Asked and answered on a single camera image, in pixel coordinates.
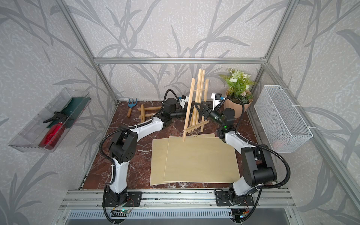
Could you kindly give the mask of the aluminium cage frame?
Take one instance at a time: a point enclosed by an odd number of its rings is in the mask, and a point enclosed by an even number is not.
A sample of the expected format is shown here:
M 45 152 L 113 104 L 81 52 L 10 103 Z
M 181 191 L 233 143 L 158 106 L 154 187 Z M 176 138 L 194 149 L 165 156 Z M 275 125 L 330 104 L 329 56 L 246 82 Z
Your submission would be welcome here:
M 80 44 L 82 50 L 87 57 L 87 62 L 90 67 L 95 70 L 96 75 L 100 78 L 101 82 L 106 87 L 107 91 L 111 95 L 114 101 L 118 101 L 113 89 L 109 85 L 109 82 L 103 75 L 100 64 L 260 64 L 261 70 L 258 75 L 258 79 L 261 79 L 264 71 L 266 71 L 272 78 L 275 84 L 281 86 L 285 91 L 285 94 L 296 105 L 300 116 L 304 119 L 305 123 L 314 129 L 313 144 L 317 148 L 319 154 L 322 156 L 323 161 L 332 170 L 333 175 L 338 180 L 344 192 L 348 195 L 352 204 L 358 210 L 360 208 L 360 187 L 356 183 L 355 179 L 350 175 L 346 167 L 340 162 L 340 159 L 336 156 L 335 152 L 330 148 L 325 138 L 322 136 L 314 122 L 308 117 L 305 109 L 301 107 L 298 100 L 288 89 L 288 86 L 280 78 L 279 73 L 270 63 L 270 59 L 274 54 L 276 46 L 278 46 L 281 36 L 285 32 L 299 1 L 288 1 L 286 5 L 285 13 L 280 21 L 280 25 L 277 28 L 274 39 L 271 42 L 270 48 L 265 56 L 260 58 L 166 58 L 166 57 L 152 57 L 152 58 L 95 58 L 90 51 L 90 47 L 85 41 L 80 28 L 75 22 L 74 17 L 65 1 L 56 1 L 57 11 L 65 18 L 68 26 L 73 32 L 75 38 Z

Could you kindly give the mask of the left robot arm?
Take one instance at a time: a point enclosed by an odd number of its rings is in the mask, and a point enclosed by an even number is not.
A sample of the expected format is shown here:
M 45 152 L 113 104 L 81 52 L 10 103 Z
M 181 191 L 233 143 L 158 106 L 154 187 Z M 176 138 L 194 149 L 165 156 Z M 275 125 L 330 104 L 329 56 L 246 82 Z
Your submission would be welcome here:
M 105 187 L 103 205 L 117 206 L 126 203 L 127 173 L 130 160 L 135 156 L 137 142 L 171 125 L 172 120 L 186 117 L 189 101 L 169 98 L 162 102 L 160 110 L 149 120 L 130 127 L 122 127 L 101 141 L 100 154 L 111 162 L 112 176 Z

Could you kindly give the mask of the red spray bottle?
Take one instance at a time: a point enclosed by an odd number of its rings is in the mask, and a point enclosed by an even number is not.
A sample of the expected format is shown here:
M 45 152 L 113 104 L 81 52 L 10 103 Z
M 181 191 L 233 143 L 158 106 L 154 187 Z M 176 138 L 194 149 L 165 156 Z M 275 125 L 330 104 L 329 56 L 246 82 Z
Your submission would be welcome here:
M 58 123 L 50 127 L 38 146 L 47 150 L 53 150 L 66 129 L 65 122 L 67 119 L 68 116 L 66 114 L 55 112 L 53 117 L 43 121 L 43 123 L 49 123 L 58 120 Z

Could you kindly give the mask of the plywood board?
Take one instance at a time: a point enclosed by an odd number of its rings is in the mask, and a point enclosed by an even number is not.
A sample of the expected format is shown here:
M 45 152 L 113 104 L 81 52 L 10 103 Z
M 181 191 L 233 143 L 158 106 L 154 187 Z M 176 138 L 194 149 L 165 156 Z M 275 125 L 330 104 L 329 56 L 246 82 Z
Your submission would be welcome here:
M 201 181 L 165 181 L 165 170 L 167 161 L 167 151 L 169 138 L 154 139 L 152 141 L 152 155 L 151 155 L 151 178 L 150 185 L 160 185 L 173 182 L 195 182 L 201 183 Z
M 219 138 L 169 138 L 164 181 L 232 183 L 239 178 L 235 149 Z

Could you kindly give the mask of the wooden easel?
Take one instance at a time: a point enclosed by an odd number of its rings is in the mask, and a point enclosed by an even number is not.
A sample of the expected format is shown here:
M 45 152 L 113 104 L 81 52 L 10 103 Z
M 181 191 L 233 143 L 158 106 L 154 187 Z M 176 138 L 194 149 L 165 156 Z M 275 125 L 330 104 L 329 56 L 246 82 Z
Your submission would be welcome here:
M 203 132 L 205 124 L 208 123 L 195 107 L 195 103 L 207 102 L 209 80 L 205 79 L 205 70 L 199 69 L 197 82 L 192 78 L 189 92 L 189 101 L 187 105 L 185 124 L 183 130 L 183 141 L 186 140 L 187 134 L 192 133 L 195 129 L 200 128 Z
M 144 104 L 141 104 L 138 108 L 138 111 L 140 112 L 139 119 L 141 120 L 141 123 L 145 122 L 147 118 L 154 116 L 157 112 L 160 111 L 160 109 L 160 106 L 145 107 Z

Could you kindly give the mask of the potted plant with flowers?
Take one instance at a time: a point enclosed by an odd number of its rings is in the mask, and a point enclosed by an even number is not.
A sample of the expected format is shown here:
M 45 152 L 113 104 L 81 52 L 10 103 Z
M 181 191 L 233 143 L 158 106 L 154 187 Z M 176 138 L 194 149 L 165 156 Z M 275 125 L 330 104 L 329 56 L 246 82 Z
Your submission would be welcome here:
M 225 108 L 235 111 L 235 118 L 240 118 L 242 111 L 246 111 L 253 101 L 253 94 L 250 89 L 255 84 L 251 80 L 251 74 L 243 72 L 239 69 L 229 68 L 229 75 L 221 75 L 220 77 L 227 83 L 228 90 L 225 100 Z

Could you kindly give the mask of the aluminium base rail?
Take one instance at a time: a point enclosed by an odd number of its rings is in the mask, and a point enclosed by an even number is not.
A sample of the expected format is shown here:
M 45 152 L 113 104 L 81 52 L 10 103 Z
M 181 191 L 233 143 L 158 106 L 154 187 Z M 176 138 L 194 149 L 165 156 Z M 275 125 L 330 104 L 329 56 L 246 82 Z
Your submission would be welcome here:
M 290 225 L 301 225 L 302 219 L 288 189 L 266 189 L 260 195 L 254 193 L 241 197 L 239 203 L 231 203 L 227 189 L 131 189 L 130 200 L 122 208 L 125 221 L 131 219 L 235 219 L 236 213 L 255 208 L 268 220 L 279 212 L 279 219 Z M 105 219 L 103 190 L 68 191 L 53 220 L 54 225 L 64 225 L 71 219 Z

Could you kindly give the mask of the clear plastic wall tray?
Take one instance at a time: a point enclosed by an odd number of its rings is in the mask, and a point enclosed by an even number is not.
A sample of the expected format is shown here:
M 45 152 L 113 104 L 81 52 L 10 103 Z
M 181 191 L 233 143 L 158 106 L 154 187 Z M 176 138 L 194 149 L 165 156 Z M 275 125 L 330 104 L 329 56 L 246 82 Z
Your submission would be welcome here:
M 64 88 L 8 145 L 20 152 L 54 152 L 91 100 L 89 91 Z

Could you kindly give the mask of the blue garden hand rake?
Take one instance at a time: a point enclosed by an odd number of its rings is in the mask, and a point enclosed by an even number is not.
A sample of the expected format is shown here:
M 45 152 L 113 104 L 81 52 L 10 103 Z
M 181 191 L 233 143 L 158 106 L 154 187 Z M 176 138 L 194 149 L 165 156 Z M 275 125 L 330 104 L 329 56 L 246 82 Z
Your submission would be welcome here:
M 132 108 L 135 107 L 137 105 L 138 99 L 128 99 L 128 113 L 127 113 L 127 117 L 129 118 L 131 116 L 132 113 Z

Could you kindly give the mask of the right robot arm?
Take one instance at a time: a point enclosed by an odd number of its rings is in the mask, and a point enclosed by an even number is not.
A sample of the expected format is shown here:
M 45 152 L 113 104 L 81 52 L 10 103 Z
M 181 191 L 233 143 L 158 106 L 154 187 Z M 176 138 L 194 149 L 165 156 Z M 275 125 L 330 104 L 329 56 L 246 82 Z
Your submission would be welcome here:
M 263 150 L 266 146 L 256 147 L 250 141 L 243 140 L 237 135 L 233 109 L 226 108 L 220 114 L 209 108 L 207 104 L 195 103 L 195 108 L 206 120 L 219 124 L 216 130 L 218 137 L 242 155 L 241 178 L 231 183 L 227 194 L 222 193 L 231 205 L 238 206 L 245 203 L 261 185 L 277 179 L 271 154 Z

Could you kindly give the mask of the green sheet in tray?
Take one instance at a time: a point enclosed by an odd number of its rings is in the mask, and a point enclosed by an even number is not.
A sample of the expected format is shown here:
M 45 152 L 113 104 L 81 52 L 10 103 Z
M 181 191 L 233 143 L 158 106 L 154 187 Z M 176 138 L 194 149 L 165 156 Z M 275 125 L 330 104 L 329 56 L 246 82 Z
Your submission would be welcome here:
M 71 128 L 75 123 L 75 120 L 86 108 L 87 104 L 91 100 L 90 97 L 72 97 L 72 99 L 67 103 L 66 107 L 63 108 L 60 112 L 68 116 L 67 121 L 65 122 L 66 129 Z M 57 121 L 50 122 L 47 128 L 58 123 Z

